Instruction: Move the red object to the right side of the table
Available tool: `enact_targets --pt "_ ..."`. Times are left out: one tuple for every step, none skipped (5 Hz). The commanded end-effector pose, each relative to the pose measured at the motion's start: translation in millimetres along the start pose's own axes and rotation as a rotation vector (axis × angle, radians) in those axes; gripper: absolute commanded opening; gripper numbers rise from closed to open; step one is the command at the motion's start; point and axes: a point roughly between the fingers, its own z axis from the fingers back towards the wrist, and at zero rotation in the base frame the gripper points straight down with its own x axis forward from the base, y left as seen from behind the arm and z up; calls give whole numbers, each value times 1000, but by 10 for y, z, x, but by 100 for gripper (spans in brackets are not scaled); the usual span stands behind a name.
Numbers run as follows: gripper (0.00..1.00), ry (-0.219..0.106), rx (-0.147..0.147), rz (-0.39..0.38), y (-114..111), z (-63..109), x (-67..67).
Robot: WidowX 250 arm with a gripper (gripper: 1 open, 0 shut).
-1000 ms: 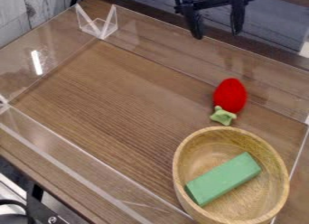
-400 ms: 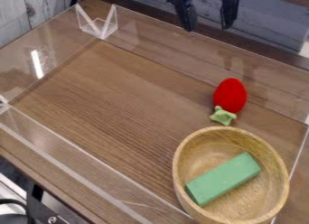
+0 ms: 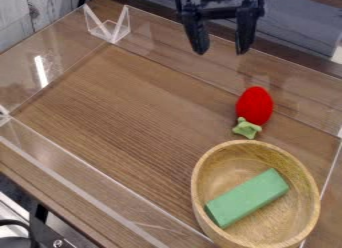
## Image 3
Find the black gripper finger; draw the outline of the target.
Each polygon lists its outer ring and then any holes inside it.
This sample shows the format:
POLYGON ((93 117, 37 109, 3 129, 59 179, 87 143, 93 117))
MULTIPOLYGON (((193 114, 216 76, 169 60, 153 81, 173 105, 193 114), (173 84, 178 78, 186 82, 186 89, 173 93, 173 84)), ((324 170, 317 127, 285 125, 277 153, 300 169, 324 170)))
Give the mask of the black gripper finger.
POLYGON ((204 20, 196 13, 185 12, 182 15, 182 23, 193 47, 193 51, 204 55, 210 47, 209 32, 204 20))
POLYGON ((260 10, 257 8, 240 8, 237 11, 236 47, 237 54, 245 54, 254 43, 260 10))

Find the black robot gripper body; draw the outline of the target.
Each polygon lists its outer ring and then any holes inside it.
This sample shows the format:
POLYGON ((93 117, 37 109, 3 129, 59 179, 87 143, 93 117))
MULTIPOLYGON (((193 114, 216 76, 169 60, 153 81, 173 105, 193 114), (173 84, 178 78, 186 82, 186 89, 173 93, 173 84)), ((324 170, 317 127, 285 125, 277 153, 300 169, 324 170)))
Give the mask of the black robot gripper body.
POLYGON ((265 0, 174 0, 174 2, 177 15, 182 21, 242 18, 257 20, 265 15, 265 0))

